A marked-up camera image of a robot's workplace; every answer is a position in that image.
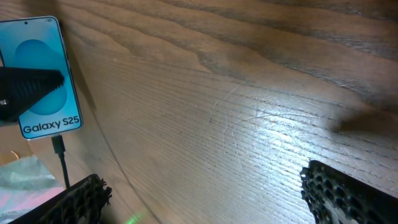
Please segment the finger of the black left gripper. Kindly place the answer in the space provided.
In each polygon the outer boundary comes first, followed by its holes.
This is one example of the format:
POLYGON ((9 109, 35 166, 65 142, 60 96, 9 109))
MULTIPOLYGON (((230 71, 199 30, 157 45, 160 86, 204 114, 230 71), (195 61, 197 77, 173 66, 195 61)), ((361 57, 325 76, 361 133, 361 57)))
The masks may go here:
POLYGON ((64 81, 58 70, 1 67, 1 121, 16 122, 64 81))

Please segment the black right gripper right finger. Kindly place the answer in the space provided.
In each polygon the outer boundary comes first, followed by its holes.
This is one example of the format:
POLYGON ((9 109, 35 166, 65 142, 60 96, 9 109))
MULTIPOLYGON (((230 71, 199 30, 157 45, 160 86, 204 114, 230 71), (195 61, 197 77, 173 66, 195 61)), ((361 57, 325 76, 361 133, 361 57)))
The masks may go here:
POLYGON ((316 223, 397 224, 396 197, 320 161, 310 161, 300 178, 316 223))

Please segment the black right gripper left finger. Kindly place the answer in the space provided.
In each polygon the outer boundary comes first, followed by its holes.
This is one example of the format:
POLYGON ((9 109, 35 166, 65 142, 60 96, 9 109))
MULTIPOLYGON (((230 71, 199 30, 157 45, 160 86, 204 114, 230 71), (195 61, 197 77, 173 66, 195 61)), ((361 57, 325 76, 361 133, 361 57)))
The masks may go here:
POLYGON ((112 188, 91 174, 10 224, 99 224, 112 188))

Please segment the blue screen smartphone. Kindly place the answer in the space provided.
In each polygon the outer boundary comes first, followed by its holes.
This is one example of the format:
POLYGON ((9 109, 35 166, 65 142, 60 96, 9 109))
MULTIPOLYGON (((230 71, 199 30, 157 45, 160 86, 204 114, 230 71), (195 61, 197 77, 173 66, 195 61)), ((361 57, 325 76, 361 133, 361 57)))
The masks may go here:
POLYGON ((1 119, 18 118, 33 140, 82 126, 72 71, 58 19, 1 21, 1 119))

